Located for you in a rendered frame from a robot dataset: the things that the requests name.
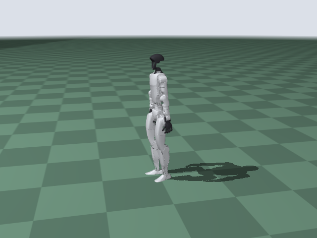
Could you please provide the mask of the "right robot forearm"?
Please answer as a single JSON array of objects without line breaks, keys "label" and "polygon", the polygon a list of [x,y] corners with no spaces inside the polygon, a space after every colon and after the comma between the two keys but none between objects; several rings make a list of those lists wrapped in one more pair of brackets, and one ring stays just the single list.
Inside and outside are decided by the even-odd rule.
[{"label": "right robot forearm", "polygon": [[154,105],[155,102],[152,101],[151,97],[149,98],[149,100],[150,100],[150,108],[149,108],[149,110],[150,109],[154,109],[155,108],[155,105]]}]

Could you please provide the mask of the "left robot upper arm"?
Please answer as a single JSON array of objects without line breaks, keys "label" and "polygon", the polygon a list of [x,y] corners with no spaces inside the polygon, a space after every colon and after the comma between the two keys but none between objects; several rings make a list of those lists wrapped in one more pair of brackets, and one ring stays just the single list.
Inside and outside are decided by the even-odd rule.
[{"label": "left robot upper arm", "polygon": [[163,103],[163,97],[167,96],[168,97],[168,89],[167,89],[167,77],[164,75],[159,75],[158,76],[158,82],[160,84],[160,89],[162,92],[162,96],[160,97],[160,101]]}]

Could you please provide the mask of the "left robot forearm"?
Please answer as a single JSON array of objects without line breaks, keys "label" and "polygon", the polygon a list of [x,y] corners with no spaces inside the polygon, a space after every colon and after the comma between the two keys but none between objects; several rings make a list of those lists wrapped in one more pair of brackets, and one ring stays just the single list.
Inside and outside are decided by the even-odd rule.
[{"label": "left robot forearm", "polygon": [[169,112],[169,100],[167,96],[163,97],[163,115],[166,117],[166,121],[170,120],[170,112]]}]

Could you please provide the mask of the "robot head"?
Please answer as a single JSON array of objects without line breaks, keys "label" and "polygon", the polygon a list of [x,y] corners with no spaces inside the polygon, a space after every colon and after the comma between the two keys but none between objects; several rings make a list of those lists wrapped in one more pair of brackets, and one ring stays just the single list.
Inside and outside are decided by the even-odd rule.
[{"label": "robot head", "polygon": [[[155,69],[155,73],[157,73],[157,71],[161,71],[161,68],[160,67],[156,67],[156,64],[159,63],[160,61],[163,61],[164,60],[164,57],[160,54],[154,54],[150,57],[150,60],[152,61],[152,69],[154,70]],[[154,64],[155,63],[155,64]],[[163,73],[161,71],[161,73]]]}]

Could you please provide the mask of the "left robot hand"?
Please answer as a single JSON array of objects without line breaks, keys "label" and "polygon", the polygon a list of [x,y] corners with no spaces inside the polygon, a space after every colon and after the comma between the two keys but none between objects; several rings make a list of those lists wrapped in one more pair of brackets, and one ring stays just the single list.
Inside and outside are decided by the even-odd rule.
[{"label": "left robot hand", "polygon": [[164,129],[166,128],[165,133],[171,132],[172,131],[172,124],[170,122],[171,120],[166,121],[166,117],[164,117],[164,121],[165,121],[165,126],[162,131],[164,131]]}]

